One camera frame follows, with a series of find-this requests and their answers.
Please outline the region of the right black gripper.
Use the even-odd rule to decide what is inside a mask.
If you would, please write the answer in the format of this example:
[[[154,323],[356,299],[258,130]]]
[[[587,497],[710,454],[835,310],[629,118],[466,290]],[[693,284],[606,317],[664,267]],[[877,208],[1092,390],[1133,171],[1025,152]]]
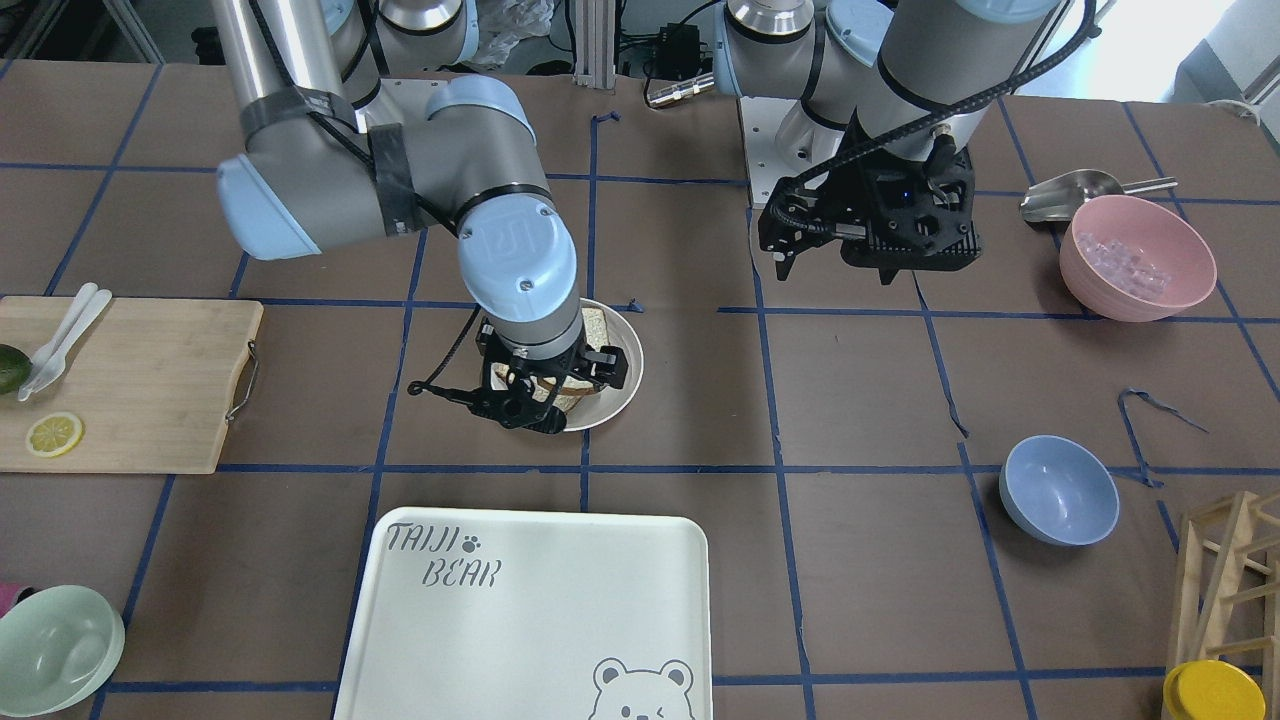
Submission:
[[[471,392],[468,410],[509,430],[559,434],[567,427],[567,414],[556,401],[570,395],[571,380],[602,392],[622,389],[628,378],[625,350],[593,345],[585,331],[562,354],[534,359],[507,347],[485,320],[477,346],[483,350],[483,378],[481,387]]]

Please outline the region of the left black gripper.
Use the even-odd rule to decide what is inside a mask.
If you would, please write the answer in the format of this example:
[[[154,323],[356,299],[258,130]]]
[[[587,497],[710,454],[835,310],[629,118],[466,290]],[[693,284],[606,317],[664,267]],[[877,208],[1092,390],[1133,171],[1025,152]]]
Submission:
[[[786,187],[765,206],[756,233],[786,282],[801,252],[836,242],[850,266],[899,272],[959,272],[983,254],[973,220],[977,177],[972,155],[934,141],[923,161],[879,149],[829,172],[814,190]]]

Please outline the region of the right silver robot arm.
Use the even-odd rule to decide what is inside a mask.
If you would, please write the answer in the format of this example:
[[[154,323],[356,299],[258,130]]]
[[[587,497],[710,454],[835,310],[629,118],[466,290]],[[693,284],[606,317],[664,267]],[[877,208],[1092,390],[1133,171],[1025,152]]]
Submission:
[[[617,416],[643,379],[618,313],[580,293],[579,256],[515,91],[448,79],[412,106],[398,72],[470,59],[472,1],[215,1],[242,154],[218,168],[238,245],[306,258],[430,225],[457,241],[475,309],[460,332],[476,388],[410,383],[507,429],[557,434]]]

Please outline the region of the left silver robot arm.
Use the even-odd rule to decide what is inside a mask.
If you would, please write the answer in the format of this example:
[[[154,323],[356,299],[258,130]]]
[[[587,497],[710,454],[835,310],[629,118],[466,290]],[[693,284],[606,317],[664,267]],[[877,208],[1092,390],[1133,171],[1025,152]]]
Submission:
[[[850,266],[959,272],[983,254],[969,141],[991,104],[1046,69],[1056,1],[722,1],[716,87],[794,102],[758,220],[786,281],[828,243]]]

